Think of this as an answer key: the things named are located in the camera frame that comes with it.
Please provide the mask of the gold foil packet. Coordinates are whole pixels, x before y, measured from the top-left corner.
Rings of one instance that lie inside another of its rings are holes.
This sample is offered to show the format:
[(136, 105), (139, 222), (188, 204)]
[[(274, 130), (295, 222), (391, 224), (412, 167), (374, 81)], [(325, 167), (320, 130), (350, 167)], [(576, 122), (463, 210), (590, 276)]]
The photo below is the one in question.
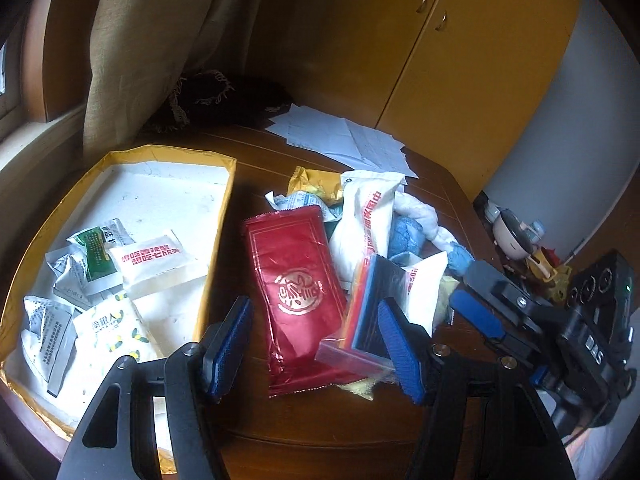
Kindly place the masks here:
[(332, 171), (307, 169), (302, 166), (295, 168), (288, 181), (286, 195), (290, 196), (298, 191), (318, 196), (328, 206), (339, 204), (344, 198), (340, 174)]

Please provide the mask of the yellow toy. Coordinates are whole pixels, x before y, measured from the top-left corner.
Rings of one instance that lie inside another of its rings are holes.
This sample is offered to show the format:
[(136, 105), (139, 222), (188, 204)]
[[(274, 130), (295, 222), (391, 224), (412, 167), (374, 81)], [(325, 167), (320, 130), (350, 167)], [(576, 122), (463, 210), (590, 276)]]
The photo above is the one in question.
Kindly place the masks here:
[(557, 306), (565, 304), (573, 269), (563, 264), (553, 249), (544, 247), (539, 247), (525, 262), (538, 294)]

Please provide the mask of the crumpled white leaflet packet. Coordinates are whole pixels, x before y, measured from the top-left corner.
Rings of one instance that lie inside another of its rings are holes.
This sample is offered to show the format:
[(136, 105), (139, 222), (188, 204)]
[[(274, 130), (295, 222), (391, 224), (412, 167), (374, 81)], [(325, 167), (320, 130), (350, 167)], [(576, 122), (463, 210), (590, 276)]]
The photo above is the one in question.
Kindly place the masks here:
[(26, 362), (44, 391), (54, 398), (73, 363), (76, 330), (73, 319), (96, 306), (90, 292), (85, 256), (67, 245), (44, 256), (35, 283), (23, 297), (26, 321), (21, 332)]

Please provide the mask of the beige curtain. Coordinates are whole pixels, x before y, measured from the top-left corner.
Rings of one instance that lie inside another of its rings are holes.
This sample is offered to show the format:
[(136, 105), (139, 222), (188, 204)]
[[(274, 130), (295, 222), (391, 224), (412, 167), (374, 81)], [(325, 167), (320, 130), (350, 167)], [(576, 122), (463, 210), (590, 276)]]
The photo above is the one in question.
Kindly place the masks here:
[(90, 35), (86, 162), (134, 140), (182, 74), (242, 70), (261, 1), (100, 0)]

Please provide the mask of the yellow wooden cabinet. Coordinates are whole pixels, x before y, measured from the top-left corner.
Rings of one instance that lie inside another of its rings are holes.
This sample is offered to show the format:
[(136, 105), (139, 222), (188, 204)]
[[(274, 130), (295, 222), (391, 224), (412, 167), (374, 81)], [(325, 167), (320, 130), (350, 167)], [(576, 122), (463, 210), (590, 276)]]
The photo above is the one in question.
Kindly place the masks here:
[(279, 0), (297, 102), (397, 136), (477, 196), (523, 133), (580, 0)]

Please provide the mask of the yellow cardboard box tray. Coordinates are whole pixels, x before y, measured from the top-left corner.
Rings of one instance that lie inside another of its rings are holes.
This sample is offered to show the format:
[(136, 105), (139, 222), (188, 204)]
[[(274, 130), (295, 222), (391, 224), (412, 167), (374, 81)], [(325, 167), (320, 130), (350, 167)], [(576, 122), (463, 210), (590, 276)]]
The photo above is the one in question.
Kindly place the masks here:
[(190, 280), (132, 299), (143, 323), (167, 356), (204, 334), (220, 230), (235, 177), (236, 160), (215, 152), (143, 145), (105, 155), (70, 189), (43, 222), (18, 264), (1, 319), (1, 379), (54, 434), (68, 441), (90, 396), (73, 365), (58, 396), (27, 365), (21, 342), (23, 299), (49, 297), (49, 252), (62, 252), (75, 232), (119, 219), (132, 239), (146, 242), (175, 234), (195, 261)]

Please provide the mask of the white towel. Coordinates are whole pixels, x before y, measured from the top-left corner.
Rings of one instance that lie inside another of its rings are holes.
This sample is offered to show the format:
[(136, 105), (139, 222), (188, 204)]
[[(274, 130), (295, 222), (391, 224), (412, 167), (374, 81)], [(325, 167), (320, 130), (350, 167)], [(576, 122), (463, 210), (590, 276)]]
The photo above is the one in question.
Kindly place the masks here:
[(438, 215), (434, 207), (423, 203), (406, 192), (395, 192), (394, 211), (401, 217), (415, 221), (426, 239), (441, 252), (452, 252), (457, 239), (438, 223)]

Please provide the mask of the yellow fluffy cloth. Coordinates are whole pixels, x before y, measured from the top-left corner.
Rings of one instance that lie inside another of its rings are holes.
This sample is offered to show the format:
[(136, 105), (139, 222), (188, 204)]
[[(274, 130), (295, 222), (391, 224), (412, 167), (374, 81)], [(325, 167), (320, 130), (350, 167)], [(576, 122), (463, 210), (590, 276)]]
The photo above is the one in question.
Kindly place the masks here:
[[(452, 324), (454, 314), (452, 313), (450, 307), (448, 307), (448, 301), (450, 295), (454, 292), (459, 284), (460, 282), (458, 280), (449, 275), (444, 275), (440, 280), (436, 309), (432, 323), (432, 332), (434, 332), (436, 328), (442, 323), (449, 325)], [(351, 382), (350, 384), (338, 385), (338, 388), (354, 394), (355, 396), (360, 396), (360, 398), (372, 401), (373, 388), (379, 381), (380, 378), (367, 377), (356, 380), (356, 382)]]

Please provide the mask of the red foil snack bag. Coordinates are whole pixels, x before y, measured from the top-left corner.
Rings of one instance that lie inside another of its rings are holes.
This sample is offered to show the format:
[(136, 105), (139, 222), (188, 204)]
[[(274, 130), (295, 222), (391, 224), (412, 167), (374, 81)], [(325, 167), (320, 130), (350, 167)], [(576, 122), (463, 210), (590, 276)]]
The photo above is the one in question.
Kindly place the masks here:
[(320, 342), (342, 327), (346, 297), (331, 261), (317, 205), (267, 212), (243, 228), (266, 319), (268, 394), (356, 382), (316, 359)]

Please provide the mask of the clear zip bag with sponges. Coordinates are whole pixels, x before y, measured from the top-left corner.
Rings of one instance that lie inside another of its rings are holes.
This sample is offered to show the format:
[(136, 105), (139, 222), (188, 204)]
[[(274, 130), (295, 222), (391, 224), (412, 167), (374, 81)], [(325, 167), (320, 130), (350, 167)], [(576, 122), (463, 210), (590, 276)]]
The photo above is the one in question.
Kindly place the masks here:
[(394, 366), (378, 328), (378, 304), (407, 298), (407, 273), (380, 255), (364, 259), (352, 282), (348, 311), (338, 331), (319, 344), (316, 360), (360, 377), (390, 380)]

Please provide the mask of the white plastic bag red text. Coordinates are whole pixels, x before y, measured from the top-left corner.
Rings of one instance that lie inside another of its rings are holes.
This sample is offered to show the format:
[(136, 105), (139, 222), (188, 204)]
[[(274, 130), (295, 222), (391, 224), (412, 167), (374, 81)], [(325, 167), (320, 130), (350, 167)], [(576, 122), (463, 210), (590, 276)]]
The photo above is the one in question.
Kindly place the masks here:
[(395, 192), (406, 183), (398, 172), (343, 172), (343, 215), (329, 240), (341, 288), (349, 290), (358, 266), (370, 255), (387, 256)]

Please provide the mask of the white packet red text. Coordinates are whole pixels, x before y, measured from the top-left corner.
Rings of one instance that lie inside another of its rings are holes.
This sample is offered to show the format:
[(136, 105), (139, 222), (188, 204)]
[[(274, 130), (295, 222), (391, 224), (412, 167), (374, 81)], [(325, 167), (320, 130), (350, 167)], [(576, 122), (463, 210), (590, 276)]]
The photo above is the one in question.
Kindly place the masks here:
[(184, 248), (174, 231), (108, 250), (131, 299), (204, 278), (208, 266)]

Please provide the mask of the white paper sheets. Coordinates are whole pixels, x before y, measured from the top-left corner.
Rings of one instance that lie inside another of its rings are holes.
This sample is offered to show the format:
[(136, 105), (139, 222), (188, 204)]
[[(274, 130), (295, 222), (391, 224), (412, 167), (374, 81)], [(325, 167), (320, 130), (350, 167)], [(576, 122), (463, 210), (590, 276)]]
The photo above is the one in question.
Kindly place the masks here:
[(266, 128), (294, 148), (316, 152), (348, 168), (418, 175), (409, 167), (405, 147), (390, 134), (308, 106), (292, 105)]

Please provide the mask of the green white medicine packet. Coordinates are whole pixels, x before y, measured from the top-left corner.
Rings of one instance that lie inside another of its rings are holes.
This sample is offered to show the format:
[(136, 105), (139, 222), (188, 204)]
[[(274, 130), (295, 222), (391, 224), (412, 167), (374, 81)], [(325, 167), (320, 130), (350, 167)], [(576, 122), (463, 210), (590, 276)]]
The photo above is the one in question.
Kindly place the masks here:
[(108, 252), (111, 248), (130, 245), (134, 242), (119, 218), (113, 218), (93, 228), (80, 230), (67, 237), (67, 241), (84, 255), (86, 277), (89, 282), (116, 272)]

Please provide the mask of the white toy figure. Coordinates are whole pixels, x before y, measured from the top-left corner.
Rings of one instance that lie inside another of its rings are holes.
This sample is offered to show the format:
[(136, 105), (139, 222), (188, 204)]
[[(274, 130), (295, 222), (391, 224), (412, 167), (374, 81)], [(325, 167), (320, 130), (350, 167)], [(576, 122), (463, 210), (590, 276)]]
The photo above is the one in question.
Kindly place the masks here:
[(533, 255), (546, 234), (540, 221), (523, 222), (510, 209), (500, 208), (493, 202), (486, 204), (484, 216), (491, 226), (495, 244), (514, 261)]

